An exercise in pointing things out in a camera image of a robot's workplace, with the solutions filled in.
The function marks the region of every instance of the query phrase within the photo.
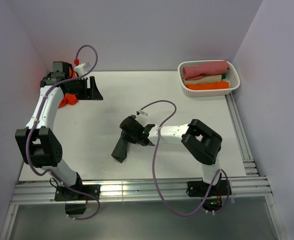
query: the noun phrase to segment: stack of folded towels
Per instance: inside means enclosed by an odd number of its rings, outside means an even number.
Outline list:
[[[191,90],[228,89],[226,78],[229,66],[227,61],[211,61],[182,69],[183,83]]]

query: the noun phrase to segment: white wall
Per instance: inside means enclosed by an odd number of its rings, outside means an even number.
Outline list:
[[[14,133],[31,117],[44,74],[35,48],[0,0],[0,232],[22,165]]]
[[[176,70],[183,61],[232,60],[262,2],[7,1],[47,69],[54,60],[72,62],[81,45],[91,44],[99,53],[98,71]]]
[[[233,63],[253,156],[294,240],[294,1],[263,1]]]

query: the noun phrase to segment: white basket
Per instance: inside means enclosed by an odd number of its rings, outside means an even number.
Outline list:
[[[226,73],[226,78],[223,79],[225,82],[229,82],[229,88],[227,89],[213,89],[213,90],[191,90],[188,89],[182,81],[182,69],[183,67],[187,66],[196,66],[205,64],[208,62],[216,62],[216,61],[223,61],[223,60],[205,60],[205,61],[185,61],[178,66],[178,74],[179,74],[179,81],[182,87],[184,94],[188,97],[212,97],[212,96],[223,96],[231,93],[234,89],[237,89],[240,86],[240,79],[239,75],[235,69],[235,67],[229,63],[229,69]]]

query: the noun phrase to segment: white table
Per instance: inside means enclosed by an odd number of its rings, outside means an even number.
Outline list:
[[[222,138],[220,164],[229,177],[245,177],[237,138],[224,96],[186,97],[175,71],[94,72],[103,101],[80,101],[58,109],[53,132],[63,158],[83,180],[151,179],[154,148],[130,144],[127,160],[119,163],[111,153],[120,137],[120,123],[144,105],[170,100],[177,113],[166,125],[182,125],[199,119]],[[173,110],[167,103],[146,108],[149,123],[159,124]],[[181,145],[161,145],[156,159],[158,178],[201,178],[201,164]],[[36,176],[24,164],[20,181],[48,180]]]

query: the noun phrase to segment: cloth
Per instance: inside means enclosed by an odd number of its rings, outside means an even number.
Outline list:
[[[62,108],[64,106],[66,106],[67,104],[75,105],[77,102],[78,102],[78,100],[75,95],[66,93],[65,96],[63,97],[62,101],[60,102],[58,108]]]
[[[201,79],[204,76],[224,74],[229,69],[227,61],[211,61],[197,66],[185,66],[182,75],[186,81]]]
[[[227,81],[219,81],[217,83],[187,84],[186,87],[191,90],[228,89],[229,83]]]
[[[187,85],[187,84],[215,84],[216,82],[221,82],[221,79],[222,79],[221,74],[212,75],[212,76],[204,76],[201,79],[189,80],[189,81],[186,81],[183,78],[183,84],[184,85]]]

